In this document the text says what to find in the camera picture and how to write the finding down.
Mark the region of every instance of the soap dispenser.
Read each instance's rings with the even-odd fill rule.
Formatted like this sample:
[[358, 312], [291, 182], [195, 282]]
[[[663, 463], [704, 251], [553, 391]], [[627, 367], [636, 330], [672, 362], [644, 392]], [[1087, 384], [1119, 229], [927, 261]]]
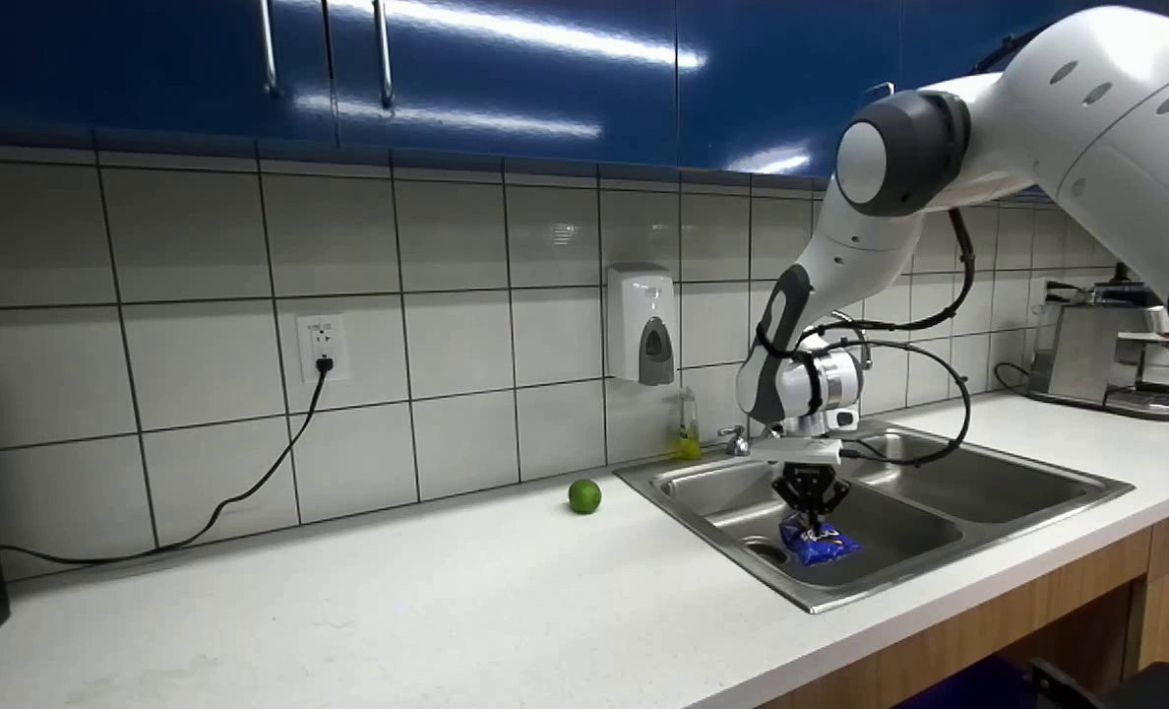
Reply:
[[632, 384], [667, 384], [678, 368], [678, 299], [662, 269], [609, 269], [604, 282], [609, 372]]

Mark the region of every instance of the stainless steel sink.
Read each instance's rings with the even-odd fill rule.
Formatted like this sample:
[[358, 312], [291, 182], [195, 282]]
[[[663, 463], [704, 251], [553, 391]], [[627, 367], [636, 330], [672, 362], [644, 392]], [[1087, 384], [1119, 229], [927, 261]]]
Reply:
[[[939, 442], [885, 429], [874, 433], [869, 446], [902, 459]], [[1056, 515], [1128, 493], [1128, 485], [1107, 475], [973, 446], [932, 463], [846, 459], [839, 475], [852, 493], [829, 521], [856, 540], [856, 551], [805, 565], [780, 543], [788, 505], [771, 493], [776, 469], [758, 451], [688, 469], [662, 463], [623, 473], [627, 485], [672, 521], [805, 610], [840, 605]]]

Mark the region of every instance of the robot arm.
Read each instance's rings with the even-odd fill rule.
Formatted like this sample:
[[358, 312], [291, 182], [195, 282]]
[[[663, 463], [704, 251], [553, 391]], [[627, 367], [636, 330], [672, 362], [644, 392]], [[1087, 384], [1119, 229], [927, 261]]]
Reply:
[[861, 367], [805, 325], [890, 286], [939, 209], [1037, 185], [1169, 294], [1169, 20], [1092, 9], [1037, 31], [1002, 74], [867, 107], [840, 133], [814, 241], [754, 325], [741, 392], [814, 442], [856, 426]]

